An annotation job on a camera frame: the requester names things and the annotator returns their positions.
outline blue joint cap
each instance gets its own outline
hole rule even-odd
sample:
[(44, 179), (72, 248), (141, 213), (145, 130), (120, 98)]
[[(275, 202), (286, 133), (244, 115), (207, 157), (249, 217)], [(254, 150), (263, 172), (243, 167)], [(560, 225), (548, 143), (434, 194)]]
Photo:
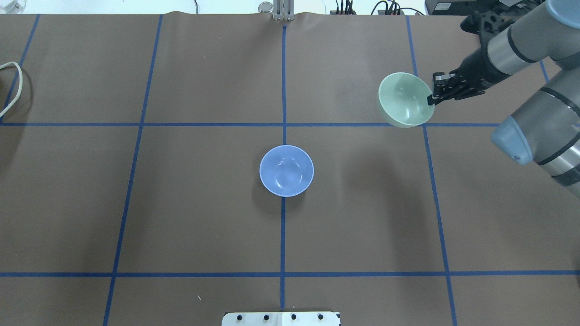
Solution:
[(528, 140), (511, 115), (494, 130), (491, 141), (520, 165), (526, 165), (534, 160)]
[(548, 0), (546, 10), (557, 21), (570, 27), (580, 29), (580, 3), (578, 0)]

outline green bowl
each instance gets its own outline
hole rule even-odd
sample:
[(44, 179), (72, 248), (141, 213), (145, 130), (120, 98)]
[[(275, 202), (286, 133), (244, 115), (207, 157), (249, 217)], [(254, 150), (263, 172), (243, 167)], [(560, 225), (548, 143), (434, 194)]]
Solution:
[(407, 73), (390, 74), (379, 85), (379, 111), (385, 120), (400, 128), (424, 124), (433, 115), (435, 105), (427, 104), (433, 94), (429, 86)]

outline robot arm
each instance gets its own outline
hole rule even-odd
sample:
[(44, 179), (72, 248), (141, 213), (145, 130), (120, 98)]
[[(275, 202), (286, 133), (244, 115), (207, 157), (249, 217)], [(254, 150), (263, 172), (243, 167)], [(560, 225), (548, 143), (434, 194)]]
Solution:
[(449, 74), (433, 74), (429, 104), (465, 99), (532, 63), (552, 58), (562, 70), (500, 124), (492, 141), (519, 164), (535, 161), (580, 197), (580, 9), (577, 0), (548, 0), (511, 24), (494, 14), (478, 24), (481, 48)]

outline white background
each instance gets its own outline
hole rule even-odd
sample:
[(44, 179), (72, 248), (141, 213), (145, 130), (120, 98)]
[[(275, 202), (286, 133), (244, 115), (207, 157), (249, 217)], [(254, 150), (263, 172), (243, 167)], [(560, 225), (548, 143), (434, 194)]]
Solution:
[[(200, 14), (257, 13), (258, 5), (265, 0), (197, 0)], [(378, 0), (354, 0), (358, 15), (369, 15)], [(396, 0), (401, 7), (411, 7), (425, 13), (425, 0)], [(295, 13), (324, 14), (336, 9), (335, 0), (294, 0)], [(377, 9), (383, 10), (385, 4)], [(161, 14), (172, 11), (195, 13), (193, 0), (27, 0), (24, 13), (51, 14)], [(408, 15), (412, 10), (404, 10)]]

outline bowl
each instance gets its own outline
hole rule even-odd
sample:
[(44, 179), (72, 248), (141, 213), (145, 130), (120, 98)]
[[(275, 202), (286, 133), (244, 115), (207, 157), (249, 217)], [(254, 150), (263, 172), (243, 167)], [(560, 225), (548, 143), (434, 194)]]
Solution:
[(435, 109), (435, 105), (427, 104), (431, 94), (429, 86), (415, 75), (390, 74), (379, 85), (380, 114), (388, 123), (400, 128), (424, 124)]
[(275, 147), (260, 162), (260, 179), (271, 193), (281, 197), (305, 191), (314, 178), (314, 164), (301, 148), (292, 145)]

